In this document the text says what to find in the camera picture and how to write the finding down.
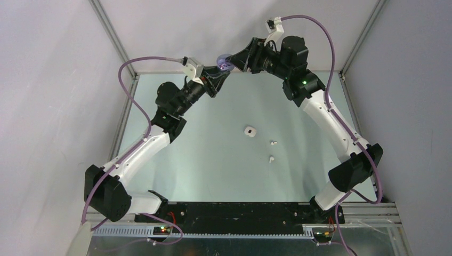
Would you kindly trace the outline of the purple earbud charging case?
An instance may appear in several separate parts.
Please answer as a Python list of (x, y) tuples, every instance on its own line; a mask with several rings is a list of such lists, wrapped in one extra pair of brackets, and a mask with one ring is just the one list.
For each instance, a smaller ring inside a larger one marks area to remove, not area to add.
[(229, 57), (231, 54), (222, 54), (217, 57), (216, 65), (220, 71), (232, 71), (234, 70), (234, 65), (230, 62)]

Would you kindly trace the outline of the white earbud charging case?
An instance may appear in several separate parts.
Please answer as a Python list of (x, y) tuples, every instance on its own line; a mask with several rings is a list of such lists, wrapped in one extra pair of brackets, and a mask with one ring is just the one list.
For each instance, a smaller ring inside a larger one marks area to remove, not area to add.
[(254, 127), (252, 127), (252, 126), (247, 126), (244, 129), (244, 134), (247, 135), (250, 138), (253, 138), (253, 137), (256, 136), (257, 130)]

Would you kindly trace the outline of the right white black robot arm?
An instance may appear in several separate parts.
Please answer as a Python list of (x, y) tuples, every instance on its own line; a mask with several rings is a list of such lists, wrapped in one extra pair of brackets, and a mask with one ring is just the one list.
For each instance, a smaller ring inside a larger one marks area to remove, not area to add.
[(374, 173), (383, 149), (379, 144), (370, 145), (343, 119), (326, 86), (308, 70), (308, 54), (302, 37), (285, 37), (279, 51), (265, 39), (254, 37), (244, 50), (227, 57), (227, 62), (240, 71), (253, 74), (265, 71), (282, 79), (286, 98), (307, 113), (326, 134), (341, 163), (328, 172), (328, 183), (310, 202), (312, 220), (323, 223), (332, 215), (331, 208)]

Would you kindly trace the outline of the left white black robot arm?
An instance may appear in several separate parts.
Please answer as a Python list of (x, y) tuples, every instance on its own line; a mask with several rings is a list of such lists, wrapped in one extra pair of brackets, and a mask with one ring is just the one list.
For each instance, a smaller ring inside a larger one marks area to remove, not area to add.
[(160, 84), (156, 114), (143, 135), (102, 167), (91, 165), (85, 171), (85, 202), (112, 222), (141, 213), (147, 213), (155, 222), (166, 220), (168, 207), (163, 204), (163, 196), (153, 190), (132, 193), (127, 187), (147, 161), (181, 134), (187, 122), (183, 115), (203, 95), (215, 97), (230, 74), (229, 70), (210, 66), (192, 79), (185, 77), (182, 88), (173, 82)]

